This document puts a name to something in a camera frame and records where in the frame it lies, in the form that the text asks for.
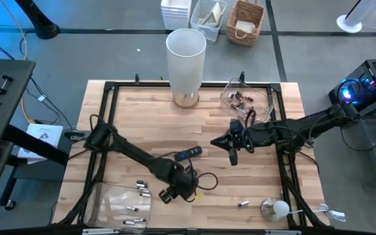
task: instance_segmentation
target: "white ball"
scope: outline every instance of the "white ball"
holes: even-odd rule
[[[287,216],[290,213],[290,207],[283,200],[279,200],[274,204],[274,212],[280,217]]]

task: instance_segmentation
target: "wicker basket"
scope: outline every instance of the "wicker basket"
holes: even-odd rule
[[[262,29],[262,21],[265,15],[265,8],[259,4],[248,3],[246,1],[238,0],[234,5],[230,18],[227,22],[227,37],[228,39],[241,46],[253,46],[258,40],[260,30]],[[253,33],[246,33],[241,29],[236,29],[236,22],[243,20],[254,23],[257,30]]]

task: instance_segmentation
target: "white cylinder vase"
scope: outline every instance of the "white cylinder vase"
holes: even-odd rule
[[[178,29],[166,38],[170,88],[175,104],[192,108],[199,100],[207,42],[194,29]]]

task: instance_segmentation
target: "gray floor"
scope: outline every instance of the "gray floor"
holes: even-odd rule
[[[231,8],[234,0],[228,2]],[[278,31],[336,32],[340,31],[336,18],[346,14],[356,2],[272,0],[272,6]],[[63,29],[164,29],[160,0],[36,0],[36,3]],[[31,27],[13,1],[7,4],[22,26]],[[376,27],[376,9],[363,23]],[[0,26],[4,25],[14,27],[0,4]],[[263,30],[271,30],[267,15]],[[374,31],[367,27],[363,30]],[[27,41],[29,59],[37,62],[34,79],[75,125],[87,80],[129,79],[135,73],[147,80],[157,80],[160,76],[166,79],[165,38],[166,35],[62,34],[40,40],[31,33]],[[14,57],[22,58],[18,51],[20,39],[19,33],[0,33],[0,46]],[[229,80],[245,71],[249,81],[280,81],[272,39],[260,36],[255,47],[243,48],[220,35],[217,43],[208,45],[204,80]],[[307,114],[328,107],[329,90],[365,59],[376,59],[376,37],[279,37],[279,44],[287,80],[299,83]],[[26,95],[25,101],[31,117],[54,118],[32,97]],[[16,111],[12,124],[26,128],[20,110]],[[346,148],[337,129],[317,139],[315,154],[326,203],[347,216],[346,223],[332,221],[332,224],[337,228],[376,232],[376,191],[362,189],[362,184],[374,175],[368,155]],[[6,169],[0,181],[0,194],[9,172]],[[12,211],[0,208],[0,229],[46,225],[59,189],[59,182],[20,180],[12,196],[18,206]]]

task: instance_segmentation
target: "clear plastic bag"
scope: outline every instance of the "clear plastic bag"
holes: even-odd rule
[[[223,111],[242,121],[245,121],[250,109],[256,112],[255,122],[268,121],[274,109],[273,97],[249,87],[239,78],[233,78],[228,82],[220,94],[220,100],[220,107]]]
[[[140,196],[139,189],[97,183],[88,198],[84,223],[91,227],[141,233],[148,224],[151,203],[151,197]]]

